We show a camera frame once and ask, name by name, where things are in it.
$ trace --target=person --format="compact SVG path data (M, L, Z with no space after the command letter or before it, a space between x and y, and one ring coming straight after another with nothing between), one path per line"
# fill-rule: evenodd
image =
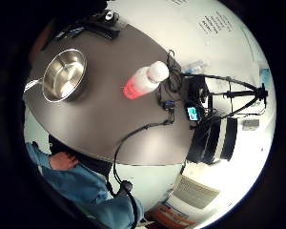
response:
M84 208L109 228L132 227L133 207L129 197L121 191L123 189L120 188L114 198L108 199L105 176L85 166L75 155L65 151L47 155L36 143L30 142L26 142L26 147L32 162L56 192ZM144 216L143 205L139 199L134 200L140 221Z

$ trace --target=gray table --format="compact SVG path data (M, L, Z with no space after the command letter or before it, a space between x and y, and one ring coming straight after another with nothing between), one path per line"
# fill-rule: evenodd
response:
M29 80L43 76L47 65L65 49L78 49L87 57L83 91L73 100L50 103L41 85L25 94L25 100L43 128L58 140L87 156L113 161L118 141L147 123L162 122L155 93L135 100L126 98L123 86L139 68L156 60L166 62L167 52L143 32L127 26L113 41L89 31L75 39L52 41L38 54ZM193 132L183 104L177 103L175 123L154 127L129 138L117 162L131 165L182 163Z

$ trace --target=person's arm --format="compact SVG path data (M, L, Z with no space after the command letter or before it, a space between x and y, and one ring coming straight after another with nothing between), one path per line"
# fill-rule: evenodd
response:
M59 152L53 156L49 156L28 142L26 146L32 162L36 165L53 170L69 170L78 164L76 157L67 152Z
M144 208L139 199L133 198L137 207L137 220L140 221L144 217ZM129 197L111 198L96 205L86 205L84 208L109 228L132 228L134 215Z
M29 152L30 158L34 164L51 169L51 166L49 164L49 155L43 153L29 142L26 143L26 147Z

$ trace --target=red liquid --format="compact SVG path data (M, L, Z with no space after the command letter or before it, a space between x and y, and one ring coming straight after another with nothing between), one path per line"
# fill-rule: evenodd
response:
M144 93L139 92L135 88L135 85L133 84L133 82L134 82L134 79L132 77L128 80L127 84L125 85L123 89L124 95L128 97L129 99L138 98L139 96L144 94Z

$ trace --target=floor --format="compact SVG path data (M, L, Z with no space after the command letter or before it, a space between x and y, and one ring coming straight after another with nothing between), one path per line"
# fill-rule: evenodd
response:
M48 143L48 133L37 122L28 108L26 109L24 135L26 142L36 141L44 153L51 153ZM145 211L148 211L158 201L162 201L167 197L168 192L174 186L181 167L182 164L167 166L117 164L116 170L122 179L126 179L133 184L132 194L142 201ZM119 186L114 179L112 170L110 172L110 182L113 191L116 192Z

